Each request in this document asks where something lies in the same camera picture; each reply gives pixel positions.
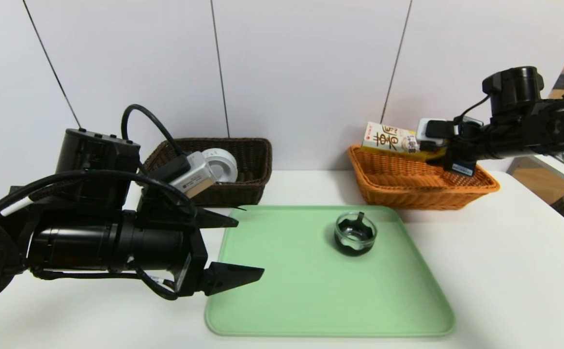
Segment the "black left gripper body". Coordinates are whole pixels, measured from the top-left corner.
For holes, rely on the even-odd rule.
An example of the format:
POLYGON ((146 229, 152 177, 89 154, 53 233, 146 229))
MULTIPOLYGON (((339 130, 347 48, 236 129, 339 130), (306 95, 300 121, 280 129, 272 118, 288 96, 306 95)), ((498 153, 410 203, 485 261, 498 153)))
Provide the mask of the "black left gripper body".
POLYGON ((195 220, 176 212, 122 212, 117 268, 133 271, 161 298, 188 297, 199 291, 207 261, 195 220))

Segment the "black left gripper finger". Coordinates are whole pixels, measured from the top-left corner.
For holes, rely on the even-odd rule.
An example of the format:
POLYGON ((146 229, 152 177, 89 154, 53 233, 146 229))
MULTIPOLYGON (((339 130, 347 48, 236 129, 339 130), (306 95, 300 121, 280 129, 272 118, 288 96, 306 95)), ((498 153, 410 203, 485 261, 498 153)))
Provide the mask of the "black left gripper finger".
POLYGON ((209 268, 203 271, 202 292, 206 296, 212 296, 236 287, 248 285, 259 281, 264 272, 264 268, 213 261, 210 263, 209 268))
POLYGON ((238 220, 203 207, 197 207, 195 224, 198 228, 232 228, 238 226, 238 220))

